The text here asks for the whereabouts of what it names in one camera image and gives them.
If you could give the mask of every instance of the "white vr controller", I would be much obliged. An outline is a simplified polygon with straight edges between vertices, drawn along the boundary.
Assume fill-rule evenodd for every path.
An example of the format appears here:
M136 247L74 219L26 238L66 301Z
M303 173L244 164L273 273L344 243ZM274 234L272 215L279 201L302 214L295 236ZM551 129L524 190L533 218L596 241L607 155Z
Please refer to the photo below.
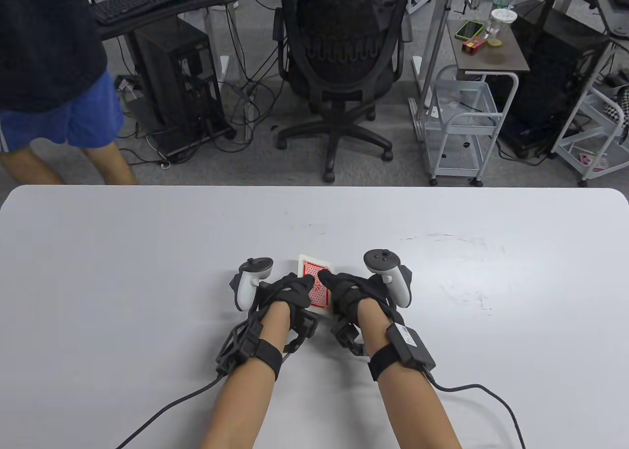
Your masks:
M234 303L239 311L249 311L256 299L260 281L271 275L273 260L269 257L249 258L238 267L238 274L229 286L234 291Z
M382 276L382 282L387 285L395 305L400 308L411 305L412 272L400 263L397 254L388 249L372 249L365 253L363 260L371 272Z

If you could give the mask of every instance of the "hand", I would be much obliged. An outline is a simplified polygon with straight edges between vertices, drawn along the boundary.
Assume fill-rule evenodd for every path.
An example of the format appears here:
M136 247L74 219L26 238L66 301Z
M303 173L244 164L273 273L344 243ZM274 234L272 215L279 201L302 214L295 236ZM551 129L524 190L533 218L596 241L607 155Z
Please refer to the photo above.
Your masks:
M389 297L389 289L382 276L373 274L368 279L346 274L332 274L329 270L319 271L319 280L332 293L334 314L341 315L353 325L359 326L358 305L366 298L372 298L380 305L382 311L397 323L404 323L400 314L395 311L393 301Z
M315 285L315 278L307 274L298 278L291 272L274 283L261 283L257 290L256 301L259 309L274 302L286 302L290 308L290 327L294 328L299 310L310 306L310 290Z

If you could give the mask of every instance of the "chair backrest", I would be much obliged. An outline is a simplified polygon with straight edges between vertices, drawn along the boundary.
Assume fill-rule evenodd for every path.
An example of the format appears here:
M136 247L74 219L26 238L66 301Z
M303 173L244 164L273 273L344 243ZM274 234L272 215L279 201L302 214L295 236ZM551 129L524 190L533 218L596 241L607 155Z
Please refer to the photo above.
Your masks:
M392 64L406 2L282 0L290 56L313 103L323 91L361 91L362 101L373 101L378 76Z

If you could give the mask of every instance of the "office chair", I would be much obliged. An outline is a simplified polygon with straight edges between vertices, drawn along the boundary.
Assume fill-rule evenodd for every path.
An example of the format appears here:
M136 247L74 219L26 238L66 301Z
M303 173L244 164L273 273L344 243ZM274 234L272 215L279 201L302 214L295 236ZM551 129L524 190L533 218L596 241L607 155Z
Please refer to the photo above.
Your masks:
M356 121L364 115L375 119L376 99L402 75L404 43L412 40L406 2L282 0L282 7L276 9L273 39L277 42L279 74L322 118L281 130L276 147L286 149L286 140L292 137L327 134L324 182L334 182L341 137L380 146L384 150L382 160L393 159L391 142L356 125ZM394 70L391 60L396 46ZM359 105L346 110L350 101Z

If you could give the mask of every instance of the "black pc case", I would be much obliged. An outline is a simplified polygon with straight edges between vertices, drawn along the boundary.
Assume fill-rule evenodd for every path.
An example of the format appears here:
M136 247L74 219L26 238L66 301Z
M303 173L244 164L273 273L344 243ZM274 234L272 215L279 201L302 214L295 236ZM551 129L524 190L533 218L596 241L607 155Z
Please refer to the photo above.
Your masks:
M537 27L543 4L517 4L513 34L530 72L519 74L519 88L505 119L500 138L519 157L532 148L550 148L579 99L609 38L555 9ZM498 109L511 89L507 78L487 78Z
M141 27L134 34L141 74L148 79L143 81L144 98L163 127L151 135L160 152L173 155L209 136L233 138L207 34L177 16Z

